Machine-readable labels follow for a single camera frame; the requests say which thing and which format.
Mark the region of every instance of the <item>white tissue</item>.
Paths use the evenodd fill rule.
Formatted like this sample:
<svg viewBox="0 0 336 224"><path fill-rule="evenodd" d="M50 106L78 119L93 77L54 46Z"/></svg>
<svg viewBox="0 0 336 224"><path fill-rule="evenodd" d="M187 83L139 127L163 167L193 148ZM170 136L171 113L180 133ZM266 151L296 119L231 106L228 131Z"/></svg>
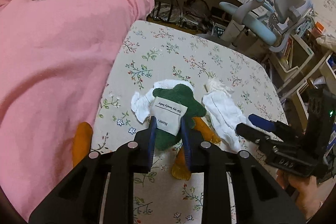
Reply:
<svg viewBox="0 0 336 224"><path fill-rule="evenodd" d="M233 152L242 150L236 135L236 126L245 123L253 126L231 99L233 90L216 79L208 80L208 93L203 96L203 104L210 114L211 123L218 136Z"/></svg>
<svg viewBox="0 0 336 224"><path fill-rule="evenodd" d="M162 80L154 83L154 88L150 89L146 95L140 96L139 92L135 92L131 99L131 110L136 115L139 122L143 123L150 114L151 104L154 102L153 90L157 88L172 89L178 84L187 85L193 92L194 88L189 82L180 80Z"/></svg>

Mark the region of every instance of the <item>floral tablecloth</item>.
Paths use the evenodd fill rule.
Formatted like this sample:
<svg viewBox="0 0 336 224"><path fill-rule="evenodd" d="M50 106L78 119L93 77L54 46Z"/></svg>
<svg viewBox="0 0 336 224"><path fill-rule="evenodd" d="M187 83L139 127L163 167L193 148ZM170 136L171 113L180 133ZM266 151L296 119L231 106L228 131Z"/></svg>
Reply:
<svg viewBox="0 0 336 224"><path fill-rule="evenodd" d="M144 95L156 81L185 80L194 86L194 97L201 102L206 93L204 84L210 77L234 89L232 98L245 115L255 113L287 123L275 89L257 62L188 33L137 21L107 80L91 149L100 153L115 151L133 140L137 131L148 127L147 122L139 123L131 111L135 91ZM264 165L264 155L254 143L243 138L240 142ZM155 151L151 172L134 174L134 223L201 223L203 174L192 174L189 181L183 181L170 173L180 147L179 143L163 153ZM274 168L265 168L275 177ZM236 223L232 189L230 194L232 223Z"/></svg>

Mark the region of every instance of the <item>screw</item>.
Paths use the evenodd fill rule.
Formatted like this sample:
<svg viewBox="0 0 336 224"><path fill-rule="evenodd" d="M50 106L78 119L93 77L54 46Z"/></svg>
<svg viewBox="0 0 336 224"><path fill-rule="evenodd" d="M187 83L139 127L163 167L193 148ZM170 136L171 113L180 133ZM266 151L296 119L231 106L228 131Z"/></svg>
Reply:
<svg viewBox="0 0 336 224"><path fill-rule="evenodd" d="M137 147L138 147L138 143L137 143L137 142L129 142L129 143L127 144L127 146L128 146L129 148L137 148Z"/></svg>
<svg viewBox="0 0 336 224"><path fill-rule="evenodd" d="M211 147L211 143L204 141L204 142L201 142L201 146L203 148L210 148Z"/></svg>
<svg viewBox="0 0 336 224"><path fill-rule="evenodd" d="M240 152L239 152L239 155L240 155L242 158L247 159L247 158L250 156L250 153L247 152L246 150L243 150L243 151L240 151Z"/></svg>
<svg viewBox="0 0 336 224"><path fill-rule="evenodd" d="M95 159L99 156L99 152L97 151L92 151L90 154L89 154L89 158L91 159Z"/></svg>

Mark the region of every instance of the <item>chair headrest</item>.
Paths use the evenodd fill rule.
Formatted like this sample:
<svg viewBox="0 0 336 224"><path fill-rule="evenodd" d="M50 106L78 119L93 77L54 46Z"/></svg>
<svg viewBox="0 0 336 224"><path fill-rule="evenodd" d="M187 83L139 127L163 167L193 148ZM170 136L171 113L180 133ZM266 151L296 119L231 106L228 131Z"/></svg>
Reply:
<svg viewBox="0 0 336 224"><path fill-rule="evenodd" d="M290 16L289 8L294 6L296 9L305 6L306 0L274 0L274 8L278 14L278 20L284 24Z"/></svg>

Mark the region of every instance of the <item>fabric tag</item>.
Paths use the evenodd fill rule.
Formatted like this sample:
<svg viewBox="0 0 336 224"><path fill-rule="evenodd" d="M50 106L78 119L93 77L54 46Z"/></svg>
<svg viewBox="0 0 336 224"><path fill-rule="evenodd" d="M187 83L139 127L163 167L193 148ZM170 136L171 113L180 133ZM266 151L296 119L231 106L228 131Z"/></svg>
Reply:
<svg viewBox="0 0 336 224"><path fill-rule="evenodd" d="M151 109L151 115L156 117L157 128L176 136L180 129L181 118L187 109L186 106L156 97Z"/></svg>

